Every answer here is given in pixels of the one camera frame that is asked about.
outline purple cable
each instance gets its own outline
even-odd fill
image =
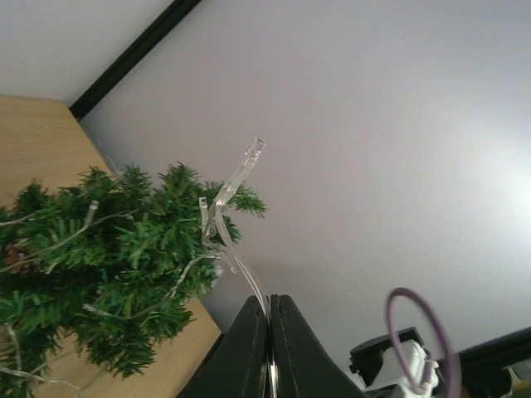
[[[387,324],[387,330],[389,331],[389,336],[391,337],[392,345],[394,346],[395,352],[397,353],[398,361],[402,366],[404,374],[409,381],[411,390],[423,396],[426,394],[426,386],[424,383],[431,380],[431,375],[433,372],[433,365],[430,362],[426,362],[424,370],[422,373],[422,384],[418,384],[417,381],[413,378],[413,375],[407,367],[407,360],[400,339],[398,338],[397,332],[394,328],[394,322],[392,319],[392,305],[394,300],[398,296],[406,297],[415,303],[422,312],[426,315],[428,320],[433,327],[433,331],[437,336],[439,347],[444,353],[446,364],[445,364],[445,374],[446,374],[446,398],[455,398],[460,395],[460,384],[461,384],[461,366],[459,362],[459,356],[455,353],[454,349],[451,346],[450,339],[448,338],[445,329],[443,328],[441,321],[436,316],[433,309],[431,309],[430,304],[419,296],[417,293],[413,292],[408,288],[396,288],[394,289],[387,298],[385,305],[385,321]]]

